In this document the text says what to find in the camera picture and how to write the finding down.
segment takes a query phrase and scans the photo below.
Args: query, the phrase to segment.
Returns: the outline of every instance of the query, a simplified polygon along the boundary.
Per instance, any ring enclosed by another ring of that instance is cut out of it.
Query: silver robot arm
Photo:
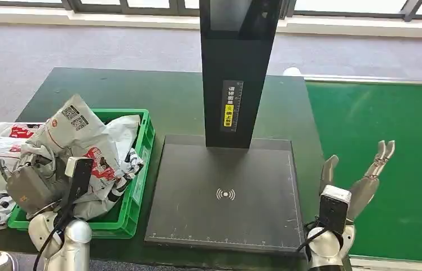
[[[40,250],[53,231],[57,213],[45,212],[34,217],[28,233],[35,247]],[[86,221],[72,220],[65,227],[63,238],[54,233],[42,253],[44,271],[88,271],[90,261],[91,228]]]
[[[348,190],[351,193],[350,204],[347,211],[344,231],[342,234],[335,231],[325,230],[324,225],[315,224],[315,227],[307,234],[311,240],[307,246],[309,257],[309,270],[312,271],[336,271],[344,270],[343,258],[348,255],[355,240],[354,220],[372,200],[379,186],[378,176],[385,164],[392,157],[395,150],[395,142],[380,141],[378,152],[371,166],[364,176],[355,182]],[[323,165],[319,195],[322,195],[327,186],[333,186],[333,170],[339,162],[336,155],[331,156]]]

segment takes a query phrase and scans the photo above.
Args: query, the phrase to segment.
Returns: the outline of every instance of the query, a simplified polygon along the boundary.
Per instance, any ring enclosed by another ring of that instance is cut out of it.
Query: green plastic crate
[[[135,235],[144,184],[148,173],[151,150],[155,141],[155,129],[151,124],[150,115],[146,109],[93,109],[93,112],[104,122],[127,115],[140,115],[141,125],[134,148],[144,160],[144,167],[133,179],[121,199],[105,215],[89,220],[93,238],[129,239]],[[29,221],[26,213],[15,206],[8,227],[18,230],[28,230]]]

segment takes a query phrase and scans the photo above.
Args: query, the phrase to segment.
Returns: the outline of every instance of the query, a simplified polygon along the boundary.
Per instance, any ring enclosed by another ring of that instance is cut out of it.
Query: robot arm
[[[373,163],[360,180],[349,190],[333,186],[333,169],[339,162],[331,156],[322,168],[320,182],[319,217],[307,234],[309,270],[344,270],[342,260],[349,253],[355,240],[354,220],[372,200],[379,186],[378,176],[392,157],[395,142],[378,144]]]
[[[28,233],[39,250],[34,271],[40,256],[45,258],[45,271],[89,270],[91,228],[87,222],[74,218],[72,211],[73,202],[87,191],[92,166],[91,159],[69,158],[65,174],[70,177],[71,188],[60,202],[61,209],[38,212],[31,220]]]

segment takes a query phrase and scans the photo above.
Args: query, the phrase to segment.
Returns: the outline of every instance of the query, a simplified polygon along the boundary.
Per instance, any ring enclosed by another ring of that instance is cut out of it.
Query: floor
[[[0,121],[14,121],[54,67],[200,72],[196,30],[0,25]],[[422,79],[422,40],[276,36],[268,73]],[[31,270],[32,256],[20,256]],[[150,267],[93,261],[91,270]]]

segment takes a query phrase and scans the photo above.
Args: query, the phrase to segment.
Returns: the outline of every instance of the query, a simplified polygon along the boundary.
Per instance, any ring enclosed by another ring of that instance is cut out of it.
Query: dark green table
[[[303,86],[301,78],[267,77],[254,137],[293,141],[304,218],[312,219],[317,207],[320,144],[325,157],[340,157],[335,177],[339,186],[348,187],[369,166],[377,141],[395,139],[396,153],[381,175],[379,191],[357,219],[351,253],[422,260],[422,82],[306,78],[309,95]],[[236,269],[302,264],[283,257],[143,245],[163,136],[204,134],[200,74],[55,68],[18,120],[44,121],[73,93],[91,107],[147,108],[157,130],[137,236],[93,240],[92,257]],[[35,252],[27,233],[10,229],[0,231],[0,250]]]
[[[45,121],[74,93],[91,108],[146,108],[157,134],[135,237],[93,239],[91,257],[206,268],[305,269],[302,259],[143,243],[164,135],[204,134],[200,73],[55,68],[17,121]],[[317,211],[323,158],[302,77],[267,77],[254,137],[293,141],[302,213],[311,220]],[[26,232],[12,229],[0,231],[0,250],[36,252]]]

